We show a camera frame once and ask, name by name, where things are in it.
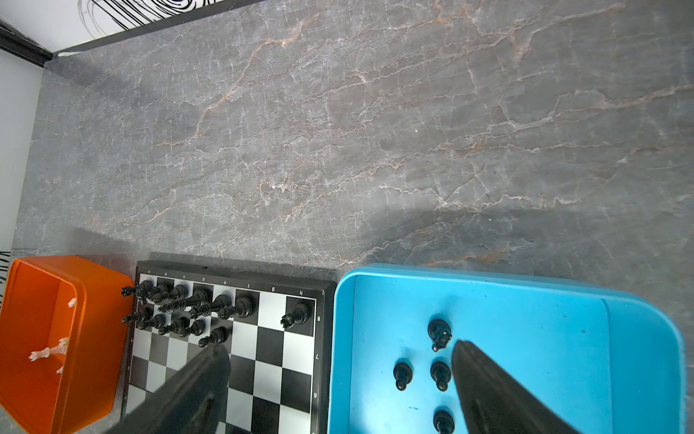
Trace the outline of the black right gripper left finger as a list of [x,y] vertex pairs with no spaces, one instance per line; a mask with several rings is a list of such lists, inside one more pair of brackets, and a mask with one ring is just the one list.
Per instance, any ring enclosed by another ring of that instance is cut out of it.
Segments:
[[209,345],[109,432],[216,432],[230,373],[226,348]]

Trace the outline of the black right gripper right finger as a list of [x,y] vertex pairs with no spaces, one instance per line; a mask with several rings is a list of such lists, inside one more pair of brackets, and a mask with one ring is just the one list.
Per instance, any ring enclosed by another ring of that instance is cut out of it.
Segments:
[[452,373],[470,433],[575,433],[470,341],[457,341]]

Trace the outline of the black chess piece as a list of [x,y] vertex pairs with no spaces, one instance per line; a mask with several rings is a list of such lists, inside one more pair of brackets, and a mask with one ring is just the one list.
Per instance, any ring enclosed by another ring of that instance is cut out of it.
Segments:
[[452,330],[444,319],[435,318],[428,325],[428,336],[432,341],[432,350],[437,353],[445,349],[451,341]]

